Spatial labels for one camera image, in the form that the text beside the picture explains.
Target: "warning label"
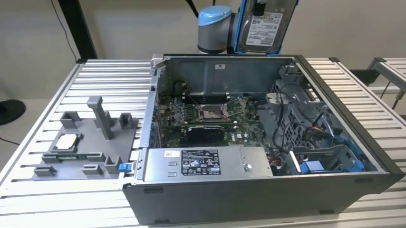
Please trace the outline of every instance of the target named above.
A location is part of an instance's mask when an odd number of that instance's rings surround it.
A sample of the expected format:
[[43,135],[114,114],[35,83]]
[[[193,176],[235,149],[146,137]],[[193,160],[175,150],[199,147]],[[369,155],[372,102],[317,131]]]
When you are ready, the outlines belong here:
[[274,45],[282,16],[282,13],[265,13],[263,16],[253,16],[247,45]]
[[218,150],[182,151],[182,174],[186,176],[222,174]]

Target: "black cable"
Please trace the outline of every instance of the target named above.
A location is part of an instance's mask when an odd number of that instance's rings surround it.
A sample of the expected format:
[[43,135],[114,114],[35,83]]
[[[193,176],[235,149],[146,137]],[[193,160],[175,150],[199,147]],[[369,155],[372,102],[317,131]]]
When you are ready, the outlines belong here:
[[199,12],[197,10],[195,3],[193,3],[193,0],[186,0],[186,2],[189,3],[191,11],[195,14],[197,18],[199,18]]
[[183,118],[182,109],[181,109],[181,108],[179,108],[179,106],[178,106],[178,105],[175,105],[175,104],[170,104],[170,105],[175,106],[175,107],[179,109],[179,112],[181,112],[181,120],[182,120],[182,118]]
[[274,144],[274,146],[281,150],[281,152],[286,152],[286,150],[285,150],[281,146],[278,146],[278,145],[277,145],[277,142],[275,142],[277,133],[278,133],[278,130],[279,130],[281,124],[282,124],[283,109],[285,109],[281,90],[279,90],[279,97],[281,97],[281,110],[279,110],[279,118],[278,118],[278,122],[277,122],[277,128],[275,128],[274,134],[273,134],[273,144]]
[[72,46],[71,46],[71,42],[70,42],[70,39],[68,39],[68,33],[67,33],[66,29],[64,29],[64,25],[63,25],[62,19],[59,18],[59,14],[58,14],[58,11],[56,11],[56,8],[55,8],[54,0],[51,0],[51,3],[52,3],[54,11],[55,11],[55,14],[56,14],[56,17],[58,17],[58,20],[59,20],[59,24],[60,24],[62,27],[63,27],[66,41],[68,42],[68,46],[70,46],[72,55],[74,55],[74,57],[75,57],[75,62],[76,62],[76,61],[78,61],[78,57],[76,57],[76,55],[75,55],[75,52],[74,52],[74,49],[72,49]]
[[285,148],[289,144],[293,144],[293,140],[290,142],[287,142],[285,144],[285,135],[286,135],[286,130],[289,128],[290,125],[295,124],[297,126],[294,126],[294,129],[299,126],[303,126],[306,129],[309,129],[309,127],[302,124],[302,123],[298,123],[297,121],[290,121],[289,124],[285,126],[285,130],[283,130],[283,136],[282,136],[282,148]]
[[389,81],[389,82],[388,82],[388,85],[386,85],[386,87],[385,87],[385,89],[384,89],[384,91],[382,91],[382,94],[381,94],[381,97],[380,97],[381,99],[382,99],[382,97],[384,97],[384,94],[385,94],[385,92],[386,92],[386,89],[388,89],[390,83],[392,83],[392,82]]
[[178,84],[179,82],[185,83],[185,81],[182,81],[182,80],[177,80],[177,81],[173,83],[173,96],[175,96],[175,87],[177,87],[177,84]]
[[319,113],[319,115],[318,115],[315,121],[314,121],[313,124],[311,124],[313,127],[317,125],[317,123],[318,123],[319,119],[322,118],[323,114],[325,114],[323,112]]
[[7,139],[3,139],[2,137],[0,137],[0,140],[6,141],[6,142],[8,142],[8,143],[16,144],[18,146],[20,145],[19,143],[16,143],[16,142],[14,142],[14,141],[10,141],[10,140],[7,140]]
[[254,107],[257,108],[258,106],[265,105],[265,104],[267,104],[267,100],[255,101]]
[[281,87],[279,91],[282,91],[282,89],[283,89],[286,86],[298,86],[298,87],[301,87],[301,88],[303,89],[303,87],[302,87],[301,85],[289,83],[289,84],[285,84],[285,85]]
[[313,145],[313,147],[314,147],[315,149],[318,148],[314,141],[307,141],[307,142]]
[[[286,92],[282,92],[282,91],[281,91],[281,93],[285,94],[287,97],[291,97]],[[299,104],[299,106],[298,106],[298,111],[299,111],[301,115],[305,117],[305,119],[306,119],[310,123],[313,123],[313,120],[314,120],[315,117],[311,118],[311,117],[309,117],[309,116],[305,114],[305,112],[302,111],[302,104]]]
[[397,99],[393,104],[393,109],[397,107],[400,100]]

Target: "slotted metal table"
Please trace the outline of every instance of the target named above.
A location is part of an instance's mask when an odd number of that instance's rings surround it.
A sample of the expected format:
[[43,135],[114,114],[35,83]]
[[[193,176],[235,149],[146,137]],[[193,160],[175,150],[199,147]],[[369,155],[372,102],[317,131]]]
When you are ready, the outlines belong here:
[[[307,59],[337,96],[406,172],[406,122],[380,100],[341,62]],[[149,60],[88,60],[76,64],[22,145],[0,173],[0,225],[4,227],[139,227],[118,180],[31,181],[48,150],[64,111],[94,117],[90,95],[103,96],[103,108],[118,117],[139,118],[131,160],[139,157],[139,136],[151,83]],[[185,225],[183,228],[366,228],[406,227],[406,179],[382,194],[368,195],[339,215]]]

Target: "gray plastic part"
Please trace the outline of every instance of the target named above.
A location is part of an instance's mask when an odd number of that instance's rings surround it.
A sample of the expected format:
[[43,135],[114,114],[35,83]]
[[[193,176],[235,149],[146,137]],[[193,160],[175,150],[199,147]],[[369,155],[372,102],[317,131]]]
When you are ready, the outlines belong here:
[[88,156],[88,161],[91,162],[104,162],[106,161],[106,156],[103,153],[99,153],[98,156]]
[[102,175],[103,170],[99,164],[86,164],[82,169],[84,175]]
[[[78,140],[76,140],[75,144],[72,145],[72,147],[70,149],[58,149],[56,148],[56,143],[58,143],[60,137],[64,134],[76,134]],[[76,145],[80,143],[82,139],[83,139],[83,134],[78,131],[70,130],[64,133],[59,133],[58,136],[56,136],[56,140],[54,140],[54,143],[51,144],[50,152],[51,153],[76,153],[78,152],[78,146]]]
[[110,129],[111,118],[107,117],[103,111],[102,102],[103,102],[102,96],[91,96],[87,104],[88,107],[94,110],[94,113],[96,115],[96,122],[98,122],[96,126],[100,127],[104,138],[107,140],[111,140],[115,136],[112,130]]
[[[122,129],[119,118],[112,118],[114,125],[111,130],[115,134],[115,137],[111,140],[106,140],[102,130],[96,128],[94,118],[83,119],[78,122],[78,129],[64,129],[62,128],[58,137],[55,138],[48,153],[51,154],[64,154],[60,152],[52,152],[52,149],[58,143],[58,140],[63,134],[83,134],[83,138],[76,145],[76,153],[98,153],[99,155],[91,155],[84,159],[64,159],[55,163],[55,160],[51,159],[48,162],[42,161],[39,166],[52,165],[58,172],[54,176],[38,176],[34,174],[32,180],[35,181],[55,181],[55,180],[83,180],[83,179],[118,179],[119,173],[115,171],[118,168],[115,165],[110,167],[112,169],[112,174],[107,171],[104,166],[106,157],[111,156],[112,159],[116,159],[120,156],[120,161],[128,162],[130,154],[132,150],[132,143],[136,132],[136,124],[132,129]],[[83,173],[83,165],[98,164],[103,174],[98,175],[86,175]]]
[[60,118],[60,122],[66,129],[76,129],[78,126],[75,122],[79,122],[82,119],[79,117],[78,112],[64,112]]
[[112,161],[112,158],[107,156],[104,166],[110,174],[118,174],[119,173],[119,165],[122,164],[122,158],[118,156],[115,162]]
[[43,161],[44,161],[46,163],[60,163],[60,160],[56,158],[56,156],[52,156],[52,157],[47,156],[47,157],[46,157],[46,156],[43,155],[42,159],[43,159]]
[[48,177],[48,176],[54,176],[55,175],[56,169],[52,166],[42,166],[42,167],[36,167],[34,169],[34,173],[39,177]]
[[74,145],[70,149],[52,149],[52,153],[76,153],[78,147]]
[[378,62],[382,62],[382,63],[386,62],[386,60],[385,60],[384,58],[381,58],[381,57],[376,58],[376,60],[377,60]]
[[[115,124],[115,121],[112,120],[112,118],[110,116],[110,112],[104,112],[104,115],[106,115],[107,123],[108,123],[110,127],[112,127]],[[100,121],[98,121],[98,119],[95,119],[94,121],[95,121],[96,127],[100,129],[103,127],[100,124]]]
[[[274,30],[274,31],[254,29],[254,33],[250,33],[251,25],[254,24],[254,21],[258,22],[258,20],[259,20],[258,16],[254,16],[254,14],[253,14],[253,8],[254,8],[255,3],[257,3],[257,0],[247,0],[243,10],[241,11],[241,13],[243,15],[242,15],[242,21],[239,24],[241,27],[237,28],[239,33],[238,33],[238,41],[237,41],[238,45],[237,45],[235,51],[245,52],[245,53],[258,52],[258,53],[278,55],[298,0],[270,0],[270,1],[267,1],[265,13],[266,14],[269,14],[269,13],[283,14],[279,18],[279,26],[278,26],[277,30]],[[247,39],[250,39],[251,37],[257,37],[257,36],[262,37],[261,43],[262,42],[267,43],[271,39],[273,40],[271,46],[267,45],[269,43],[265,45],[262,45],[259,43],[250,44],[250,42],[247,42]]]
[[122,113],[119,118],[122,129],[131,129],[135,127],[131,113]]
[[165,55],[163,54],[153,54],[151,58],[151,68],[157,69],[165,65]]

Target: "cable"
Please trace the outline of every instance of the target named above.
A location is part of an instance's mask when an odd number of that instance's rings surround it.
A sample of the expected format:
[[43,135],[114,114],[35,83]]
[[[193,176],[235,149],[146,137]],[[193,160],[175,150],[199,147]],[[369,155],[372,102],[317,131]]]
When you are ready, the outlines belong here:
[[274,134],[273,134],[273,144],[274,146],[281,150],[281,152],[286,152],[285,149],[277,145],[277,142],[275,142],[275,138],[277,138],[277,133],[278,133],[278,130],[281,128],[281,124],[282,124],[282,119],[283,119],[283,108],[285,108],[285,105],[283,105],[283,99],[282,99],[282,93],[279,92],[279,97],[281,97],[281,111],[279,111],[279,118],[278,118],[278,122],[277,122],[277,128],[274,130]]
[[281,87],[279,91],[282,91],[282,89],[283,89],[286,86],[298,86],[298,87],[301,87],[301,88],[303,89],[303,87],[302,87],[301,85],[289,83],[289,84],[285,84],[285,85]]
[[293,141],[290,141],[285,145],[282,145],[282,148],[287,147],[290,144],[293,144]]
[[175,106],[175,107],[179,109],[179,112],[181,112],[181,120],[182,120],[182,118],[183,118],[182,109],[181,109],[181,108],[179,108],[179,106],[178,106],[178,105],[175,105],[175,104],[170,104],[170,105]]
[[382,97],[384,97],[384,94],[385,94],[385,92],[386,92],[386,90],[388,90],[388,87],[389,87],[390,83],[392,83],[392,82],[389,81],[389,82],[388,82],[388,85],[386,85],[386,87],[385,87],[385,89],[384,89],[384,91],[382,91],[382,94],[381,94],[381,97],[380,97],[381,99],[382,99]]
[[325,114],[323,112],[319,113],[317,119],[314,120],[314,122],[311,124],[313,127],[317,125],[317,123],[318,123],[319,119],[322,118],[323,114]]
[[193,99],[191,95],[189,95],[189,93],[185,93],[185,94],[190,97],[190,99],[194,101],[194,103],[199,106],[198,102],[195,101],[195,99]]
[[56,11],[56,8],[55,8],[54,0],[51,0],[51,3],[52,3],[54,11],[55,11],[55,14],[56,14],[56,17],[58,17],[58,20],[59,20],[59,24],[60,24],[62,27],[63,27],[66,41],[68,42],[68,46],[70,46],[72,55],[74,55],[74,57],[75,57],[75,62],[76,62],[76,61],[78,61],[78,57],[76,57],[76,55],[75,55],[75,52],[74,52],[74,49],[72,49],[72,46],[71,46],[71,42],[70,42],[70,39],[68,39],[68,33],[67,33],[66,29],[64,29],[64,25],[63,25],[62,19],[59,18],[59,14],[58,14],[58,11]]
[[339,137],[339,136],[334,136],[334,137],[329,138],[326,140],[325,147],[329,146],[331,140],[334,140],[334,139],[342,140],[346,144],[349,144],[349,146],[352,147],[353,153],[356,154],[356,156],[358,156],[358,149],[356,148],[354,144],[349,140],[346,140],[345,138]]
[[265,104],[267,104],[267,100],[255,101],[254,108],[257,108],[258,106],[265,105]]
[[7,140],[7,139],[3,139],[2,137],[0,137],[0,140],[6,141],[6,142],[8,142],[8,143],[16,144],[18,146],[20,145],[19,143],[16,143],[16,142],[14,142],[14,141],[10,141],[10,140]]
[[199,12],[197,10],[195,3],[193,3],[193,0],[186,0],[186,2],[189,3],[191,11],[195,14],[197,18],[199,18]]
[[329,122],[329,118],[326,116],[323,116],[322,118],[323,118],[325,124],[327,125],[330,134],[331,134],[331,136],[334,136],[334,130],[333,130],[333,127],[331,127],[331,124],[330,124],[331,120]]
[[307,141],[311,145],[313,145],[313,147],[317,149],[318,148],[318,146],[315,145],[315,142],[314,141]]
[[185,81],[182,81],[182,80],[177,80],[174,83],[173,83],[173,96],[175,96],[177,94],[175,94],[175,87],[177,87],[177,84],[178,83],[185,83]]

